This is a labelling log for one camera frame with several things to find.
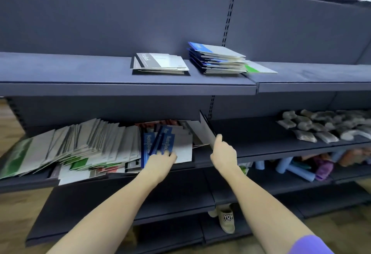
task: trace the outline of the forearm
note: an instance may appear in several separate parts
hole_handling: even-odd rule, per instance
[[[225,179],[267,254],[287,254],[298,239],[313,234],[290,210],[239,168],[227,173]]]
[[[114,253],[143,201],[155,186],[143,170],[129,184],[86,215],[48,254]]]

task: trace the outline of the human arm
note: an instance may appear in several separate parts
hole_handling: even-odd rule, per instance
[[[176,159],[176,154],[169,155],[168,151],[151,155],[145,168],[129,184],[87,214],[48,254],[115,253],[142,203],[164,180]]]
[[[300,238],[313,235],[290,210],[244,175],[237,165],[236,151],[222,141],[221,135],[216,137],[211,161],[232,188],[267,254],[287,254]]]

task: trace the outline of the purple sleeve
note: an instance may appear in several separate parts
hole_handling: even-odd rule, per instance
[[[334,254],[330,248],[315,235],[306,235],[299,239],[288,254]]]

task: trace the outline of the wooden floor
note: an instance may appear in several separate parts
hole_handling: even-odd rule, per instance
[[[4,100],[0,99],[0,154],[7,151],[23,130]],[[360,182],[371,192],[371,179]],[[0,194],[0,254],[44,254],[53,244],[25,248],[24,241],[48,198],[51,188]],[[335,254],[371,254],[371,206],[359,206],[311,218],[305,224]],[[173,254],[263,254],[253,236],[213,244],[186,247]]]

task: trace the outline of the blue cylindrical item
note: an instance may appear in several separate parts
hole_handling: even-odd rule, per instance
[[[345,149],[341,149],[340,151],[331,153],[332,162],[334,163],[338,162],[345,152],[346,152]]]
[[[296,167],[292,164],[287,166],[287,170],[292,173],[295,173],[296,175],[300,177],[303,177],[305,180],[308,180],[309,182],[313,182],[313,180],[316,178],[316,174],[309,172],[303,168]]]
[[[264,168],[265,168],[264,160],[255,162],[255,169],[264,170]]]
[[[289,164],[292,161],[292,158],[293,157],[281,158],[281,160],[279,161],[276,167],[276,171],[281,174],[285,173],[287,166],[289,166]]]

